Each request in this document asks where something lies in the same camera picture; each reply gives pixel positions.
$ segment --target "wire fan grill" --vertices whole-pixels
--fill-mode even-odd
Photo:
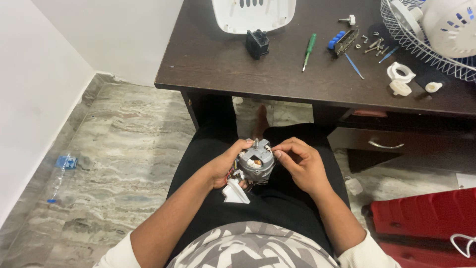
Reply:
[[[410,4],[409,9],[422,7],[425,3],[421,0],[402,0],[406,6]],[[476,56],[459,59],[449,59],[433,51],[430,42],[425,35],[425,42],[418,40],[413,31],[405,29],[395,18],[395,14],[390,8],[389,0],[382,0],[380,11],[384,18],[384,24],[392,37],[400,43],[402,48],[411,51],[416,58],[430,63],[438,70],[448,75],[454,75],[456,78],[467,82],[476,82]]]

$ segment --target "white sleeve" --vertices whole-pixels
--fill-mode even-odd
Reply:
[[[130,231],[115,247],[107,251],[93,268],[140,268],[130,243]]]
[[[342,268],[401,268],[401,266],[385,254],[375,240],[367,235],[364,241],[353,248],[346,250],[337,260]]]

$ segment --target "green screwdriver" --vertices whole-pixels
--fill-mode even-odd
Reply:
[[[307,59],[309,59],[309,54],[312,52],[312,47],[314,46],[314,43],[316,42],[316,34],[313,33],[311,35],[311,39],[309,39],[309,45],[307,45],[307,50],[306,50],[306,59],[304,60],[304,67],[302,68],[302,71],[304,72],[304,69],[306,68],[307,65]]]

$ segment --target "foot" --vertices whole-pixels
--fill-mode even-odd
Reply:
[[[255,128],[253,129],[253,133],[251,138],[254,139],[263,139],[264,131],[269,128],[268,119],[266,118],[266,106],[261,104],[258,108],[258,112],[256,113],[256,124]]]

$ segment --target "white wall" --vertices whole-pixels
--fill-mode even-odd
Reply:
[[[183,0],[32,0],[95,69],[153,86]]]
[[[94,73],[30,0],[0,0],[0,226]]]

